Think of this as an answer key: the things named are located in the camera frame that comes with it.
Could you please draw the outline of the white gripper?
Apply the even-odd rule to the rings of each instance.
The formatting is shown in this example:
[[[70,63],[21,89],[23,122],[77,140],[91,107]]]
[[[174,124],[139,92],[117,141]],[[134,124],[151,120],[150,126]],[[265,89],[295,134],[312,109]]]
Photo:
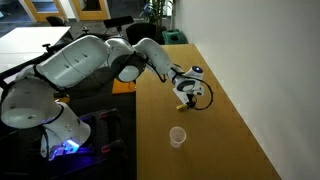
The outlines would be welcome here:
[[[197,99],[193,95],[202,95],[204,88],[200,85],[203,77],[203,70],[199,66],[192,66],[187,72],[184,72],[180,66],[172,67],[173,91],[183,104],[189,108],[194,108]]]

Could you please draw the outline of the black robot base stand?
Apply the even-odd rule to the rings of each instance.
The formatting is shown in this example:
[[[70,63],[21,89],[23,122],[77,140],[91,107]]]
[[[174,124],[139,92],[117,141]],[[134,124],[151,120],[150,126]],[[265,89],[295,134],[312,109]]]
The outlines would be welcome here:
[[[84,115],[91,127],[85,144],[73,154],[68,148],[48,161],[38,152],[43,132],[39,128],[12,131],[1,139],[0,180],[102,180],[121,179],[120,165],[127,159],[122,119],[117,110]]]

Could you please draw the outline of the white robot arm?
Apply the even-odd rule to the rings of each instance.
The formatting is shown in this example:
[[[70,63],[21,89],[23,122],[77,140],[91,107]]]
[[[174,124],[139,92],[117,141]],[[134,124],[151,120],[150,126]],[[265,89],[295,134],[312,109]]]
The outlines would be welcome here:
[[[165,75],[185,104],[189,96],[204,93],[200,85],[203,70],[193,66],[183,71],[151,38],[132,45],[120,37],[102,40],[86,35],[45,61],[20,70],[2,93],[1,121],[17,129],[42,126],[40,154],[49,160],[76,153],[88,140],[91,128],[66,103],[55,101],[54,93],[78,85],[102,68],[112,71],[109,81],[132,82],[146,69]]]

